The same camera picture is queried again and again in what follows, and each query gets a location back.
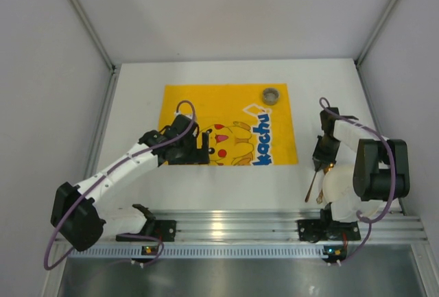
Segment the small grey cup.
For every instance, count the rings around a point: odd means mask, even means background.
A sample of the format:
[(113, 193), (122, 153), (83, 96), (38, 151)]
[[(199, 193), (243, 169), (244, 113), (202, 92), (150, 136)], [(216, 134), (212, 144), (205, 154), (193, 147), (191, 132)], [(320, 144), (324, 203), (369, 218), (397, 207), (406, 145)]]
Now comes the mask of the small grey cup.
[(273, 106), (278, 103), (280, 95), (280, 91), (277, 88), (265, 88), (262, 92), (263, 103), (268, 106)]

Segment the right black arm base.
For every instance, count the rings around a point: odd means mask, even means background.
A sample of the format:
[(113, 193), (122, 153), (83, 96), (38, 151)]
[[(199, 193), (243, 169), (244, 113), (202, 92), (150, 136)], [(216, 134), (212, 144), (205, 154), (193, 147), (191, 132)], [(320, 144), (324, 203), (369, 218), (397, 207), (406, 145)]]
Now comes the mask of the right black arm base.
[(361, 235), (357, 222), (338, 222), (332, 218), (330, 209), (321, 209), (318, 219), (297, 221), (300, 241), (359, 241)]

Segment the copper fork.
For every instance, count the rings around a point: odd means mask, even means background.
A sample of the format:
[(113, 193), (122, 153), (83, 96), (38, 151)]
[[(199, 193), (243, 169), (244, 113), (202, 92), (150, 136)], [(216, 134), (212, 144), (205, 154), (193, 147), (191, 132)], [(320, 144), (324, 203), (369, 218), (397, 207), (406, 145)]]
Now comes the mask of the copper fork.
[(316, 180), (316, 176), (317, 176), (318, 172), (322, 169), (322, 166), (323, 166), (323, 164), (320, 164), (320, 165), (315, 169), (315, 171), (314, 171), (313, 178), (312, 178), (312, 180), (311, 180), (311, 183), (310, 183), (310, 185), (309, 185), (309, 188), (308, 188), (307, 194), (306, 194), (306, 196), (305, 196), (305, 203), (308, 203), (308, 201), (309, 201), (309, 199), (310, 199), (310, 195), (311, 195), (311, 192), (312, 192), (312, 189), (313, 189), (314, 182), (315, 182), (315, 180)]

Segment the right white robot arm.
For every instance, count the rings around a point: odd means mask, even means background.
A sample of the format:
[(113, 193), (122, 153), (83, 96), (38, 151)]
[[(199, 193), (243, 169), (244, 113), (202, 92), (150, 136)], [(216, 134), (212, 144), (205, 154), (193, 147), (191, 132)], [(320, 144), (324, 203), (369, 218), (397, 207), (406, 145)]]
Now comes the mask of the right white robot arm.
[(378, 222), (410, 191), (407, 143), (341, 116), (337, 108), (324, 108), (320, 122), (323, 134), (312, 160), (316, 171), (329, 170), (322, 190), (333, 220)]

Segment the copper spoon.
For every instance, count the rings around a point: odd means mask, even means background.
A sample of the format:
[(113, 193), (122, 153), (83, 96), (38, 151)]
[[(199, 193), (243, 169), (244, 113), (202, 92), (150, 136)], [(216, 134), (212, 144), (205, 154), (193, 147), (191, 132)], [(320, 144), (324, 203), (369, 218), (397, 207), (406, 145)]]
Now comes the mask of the copper spoon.
[[(334, 166), (335, 166), (335, 164), (331, 163), (330, 165), (325, 167), (323, 169), (323, 176), (326, 176), (334, 168)], [(323, 201), (324, 201), (324, 190), (323, 190), (323, 184), (321, 184), (318, 197), (316, 198), (316, 202), (317, 202), (317, 204), (322, 204)]]

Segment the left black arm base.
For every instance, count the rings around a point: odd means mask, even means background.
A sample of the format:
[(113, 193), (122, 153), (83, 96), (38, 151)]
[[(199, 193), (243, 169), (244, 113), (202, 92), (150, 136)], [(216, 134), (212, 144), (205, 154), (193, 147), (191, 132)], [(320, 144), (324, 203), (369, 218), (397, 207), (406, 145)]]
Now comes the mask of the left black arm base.
[(176, 220), (157, 219), (156, 216), (141, 204), (133, 204), (132, 208), (142, 213), (145, 223), (138, 233), (123, 233), (116, 236), (116, 241), (147, 241), (147, 237), (160, 239), (163, 242), (174, 242), (176, 236)]

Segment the white paper plate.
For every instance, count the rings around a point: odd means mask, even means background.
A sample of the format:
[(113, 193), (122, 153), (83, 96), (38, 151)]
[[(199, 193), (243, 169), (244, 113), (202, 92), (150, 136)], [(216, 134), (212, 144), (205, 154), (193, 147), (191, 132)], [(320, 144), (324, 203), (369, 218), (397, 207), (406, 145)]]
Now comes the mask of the white paper plate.
[(324, 199), (330, 204), (332, 218), (338, 222), (356, 222), (357, 212), (373, 216), (383, 201), (362, 201), (353, 188), (354, 165), (335, 166), (322, 181)]

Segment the yellow Pikachu placemat cloth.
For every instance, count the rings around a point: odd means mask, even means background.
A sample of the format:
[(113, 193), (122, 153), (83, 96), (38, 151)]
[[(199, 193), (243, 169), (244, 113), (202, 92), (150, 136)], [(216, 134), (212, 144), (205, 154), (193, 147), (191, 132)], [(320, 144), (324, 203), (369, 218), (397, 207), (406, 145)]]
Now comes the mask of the yellow Pikachu placemat cloth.
[(167, 85), (158, 126), (177, 113), (196, 115), (209, 134), (209, 159), (217, 166), (296, 165), (298, 152), (285, 84), (274, 84), (279, 99), (263, 101), (267, 84)]

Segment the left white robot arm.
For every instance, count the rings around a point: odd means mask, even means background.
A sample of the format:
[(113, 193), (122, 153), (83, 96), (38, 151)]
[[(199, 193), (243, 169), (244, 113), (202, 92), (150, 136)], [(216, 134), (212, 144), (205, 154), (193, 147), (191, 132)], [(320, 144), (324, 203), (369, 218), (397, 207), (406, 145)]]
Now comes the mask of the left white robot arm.
[(206, 165), (209, 134), (185, 115), (146, 132), (121, 158), (90, 178), (57, 188), (51, 224), (77, 251), (105, 237), (139, 234), (150, 218), (140, 204), (112, 212), (110, 203), (137, 178), (161, 165)]

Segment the aluminium mounting rail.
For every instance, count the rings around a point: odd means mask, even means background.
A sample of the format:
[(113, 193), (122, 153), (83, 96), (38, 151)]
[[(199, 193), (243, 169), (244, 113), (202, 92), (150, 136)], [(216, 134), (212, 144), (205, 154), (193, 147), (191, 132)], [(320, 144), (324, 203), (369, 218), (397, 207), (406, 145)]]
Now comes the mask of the aluminium mounting rail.
[[(318, 234), (310, 223), (320, 220), (320, 209), (296, 209), (294, 211), (171, 211), (153, 210), (158, 221), (171, 220), (176, 225), (172, 234), (175, 242), (220, 242), (245, 241), (303, 243), (335, 243), (340, 237)], [(381, 221), (372, 225), (358, 223), (352, 234), (363, 239), (369, 236), (371, 244), (423, 243), (427, 235), (421, 220), (400, 211), (388, 213)]]

